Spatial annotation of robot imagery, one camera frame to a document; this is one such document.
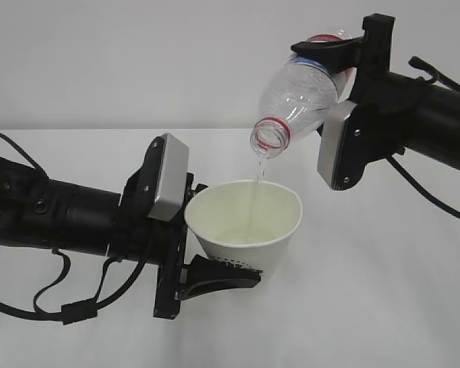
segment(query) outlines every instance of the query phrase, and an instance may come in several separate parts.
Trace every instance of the paper cup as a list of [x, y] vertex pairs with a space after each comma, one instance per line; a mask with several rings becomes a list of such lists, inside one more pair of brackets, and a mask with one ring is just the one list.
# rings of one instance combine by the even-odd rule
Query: paper cup
[[300, 224], [302, 204], [272, 182], [230, 182], [207, 188], [186, 206], [188, 227], [210, 259], [271, 276]]

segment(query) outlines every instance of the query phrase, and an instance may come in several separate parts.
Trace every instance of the black cable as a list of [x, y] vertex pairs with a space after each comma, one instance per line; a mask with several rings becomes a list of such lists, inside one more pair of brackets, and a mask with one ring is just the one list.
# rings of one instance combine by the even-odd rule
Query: black cable
[[411, 59], [409, 60], [409, 65], [411, 67], [414, 67], [415, 69], [425, 71], [427, 74], [431, 75], [432, 78], [430, 80], [425, 81], [427, 84], [433, 84], [436, 81], [439, 81], [439, 83], [445, 85], [450, 90], [454, 90], [460, 93], [460, 84], [455, 82], [450, 77], [447, 77], [446, 75], [444, 75], [441, 71], [433, 67], [431, 64], [425, 62], [420, 57], [417, 57], [417, 56], [411, 57]]
[[145, 267], [146, 262], [148, 261], [148, 258], [150, 257], [150, 253], [153, 248], [153, 241], [150, 238], [149, 239], [149, 244], [146, 246], [145, 253], [142, 254], [140, 259], [138, 260], [138, 263], [136, 264], [135, 269], [131, 273], [131, 275], [128, 277], [128, 279], [124, 282], [124, 284], [121, 285], [119, 289], [117, 289], [114, 293], [112, 293], [109, 297], [105, 298], [103, 301], [100, 301], [97, 303], [97, 309], [100, 310], [102, 308], [107, 307], [108, 305], [114, 303], [117, 301], [120, 297], [124, 295], [128, 291], [129, 288], [134, 284], [134, 282], [137, 280], [137, 278], [140, 276], [141, 271]]
[[22, 147], [20, 147], [16, 142], [8, 138], [5, 134], [0, 133], [0, 139], [7, 142], [14, 150], [16, 150], [25, 160], [32, 165], [39, 173], [45, 178], [48, 179], [48, 174], [44, 171], [44, 169], [36, 163], [32, 157], [30, 157]]
[[38, 291], [36, 293], [36, 295], [34, 296], [33, 300], [32, 300], [32, 305], [34, 307], [34, 311], [36, 313], [39, 313], [39, 314], [48, 314], [48, 312], [46, 310], [42, 310], [39, 306], [38, 306], [38, 299], [39, 297], [49, 288], [52, 288], [53, 286], [55, 285], [58, 285], [59, 283], [61, 283], [68, 275], [68, 272], [70, 272], [70, 267], [71, 267], [71, 260], [70, 258], [64, 254], [64, 253], [61, 253], [58, 249], [56, 248], [53, 248], [51, 250], [53, 252], [54, 255], [60, 255], [62, 258], [63, 258], [63, 269], [61, 270], [61, 273], [60, 275], [56, 278], [56, 280], [54, 280], [53, 282], [51, 282], [48, 286], [45, 286], [43, 287], [40, 291]]
[[[107, 307], [108, 305], [111, 305], [112, 303], [117, 301], [120, 297], [122, 297], [128, 291], [129, 288], [131, 288], [131, 286], [140, 276], [141, 271], [145, 267], [145, 264], [148, 261], [148, 258], [150, 256], [150, 252], [152, 251], [152, 247], [153, 247], [153, 243], [150, 242], [148, 246], [146, 247], [145, 252], [138, 260], [138, 263], [136, 264], [136, 267], [134, 268], [133, 272], [128, 277], [128, 279], [124, 282], [124, 284], [122, 284], [121, 287], [117, 289], [116, 291], [114, 291], [109, 297], [96, 303], [98, 310], [103, 309]], [[30, 312], [28, 310], [22, 310], [22, 309], [18, 309], [15, 307], [11, 307], [7, 304], [3, 304], [2, 302], [0, 302], [0, 312], [3, 314], [7, 314], [9, 316], [12, 316], [12, 317], [21, 318], [22, 320], [49, 320], [49, 321], [54, 321], [54, 322], [63, 321], [63, 315], [61, 312], [54, 312], [54, 313], [45, 312], [43, 314], [40, 314], [37, 312]]]
[[433, 205], [436, 207], [442, 209], [443, 211], [447, 212], [448, 214], [455, 216], [457, 219], [460, 219], [460, 211], [457, 211], [456, 209], [450, 207], [449, 205], [443, 203], [439, 199], [437, 199], [434, 195], [432, 195], [430, 192], [428, 192], [426, 189], [424, 189], [421, 184], [419, 184], [407, 171], [404, 169], [393, 157], [387, 157], [387, 161], [390, 163], [390, 165], [393, 166], [397, 172], [403, 176], [407, 182], [414, 187], [415, 190], [421, 194], [424, 198], [426, 198], [428, 201], [430, 201]]

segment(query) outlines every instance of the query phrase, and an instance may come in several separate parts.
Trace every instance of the clear plastic bottle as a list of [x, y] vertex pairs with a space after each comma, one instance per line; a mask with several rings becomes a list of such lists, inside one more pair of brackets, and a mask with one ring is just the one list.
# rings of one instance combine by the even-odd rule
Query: clear plastic bottle
[[[346, 38], [339, 31], [318, 34], [307, 41]], [[316, 61], [292, 54], [261, 95], [259, 121], [251, 133], [252, 149], [261, 157], [276, 157], [291, 142], [315, 131], [338, 102], [349, 75], [350, 71], [331, 73]]]

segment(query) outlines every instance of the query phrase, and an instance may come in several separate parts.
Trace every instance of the bottle mouth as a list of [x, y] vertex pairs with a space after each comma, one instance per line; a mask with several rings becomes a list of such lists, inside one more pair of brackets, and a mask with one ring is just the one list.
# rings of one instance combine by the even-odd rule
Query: bottle mouth
[[262, 157], [276, 157], [288, 147], [289, 142], [290, 128], [274, 117], [260, 120], [251, 134], [251, 146]]

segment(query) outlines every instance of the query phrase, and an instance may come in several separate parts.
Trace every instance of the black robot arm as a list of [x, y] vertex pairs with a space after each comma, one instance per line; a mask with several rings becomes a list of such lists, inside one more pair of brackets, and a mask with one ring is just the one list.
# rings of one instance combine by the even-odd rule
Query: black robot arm
[[[229, 288], [252, 288], [259, 273], [196, 256], [184, 264], [187, 226], [183, 212], [188, 201], [206, 186], [192, 188], [187, 173], [189, 150], [170, 134], [159, 136], [146, 151], [142, 166], [127, 181], [123, 194], [87, 188], [48, 178], [46, 172], [7, 136], [30, 166], [0, 157], [0, 245], [52, 249], [64, 259], [58, 279], [34, 297], [34, 311], [0, 303], [0, 311], [28, 320], [70, 324], [97, 316], [133, 284], [145, 263], [159, 268], [154, 317], [175, 318], [181, 301]], [[63, 280], [70, 260], [60, 250], [106, 255], [97, 293], [91, 299], [48, 313], [38, 298]], [[123, 286], [99, 301], [110, 264], [136, 261]]]
[[370, 15], [363, 19], [363, 37], [291, 47], [334, 72], [356, 68], [349, 98], [330, 109], [319, 132], [317, 170], [330, 188], [346, 190], [360, 181], [368, 163], [387, 159], [419, 193], [460, 219], [459, 211], [429, 194], [393, 158], [407, 148], [460, 170], [460, 84], [419, 57], [409, 64], [430, 79], [391, 72], [394, 21]]

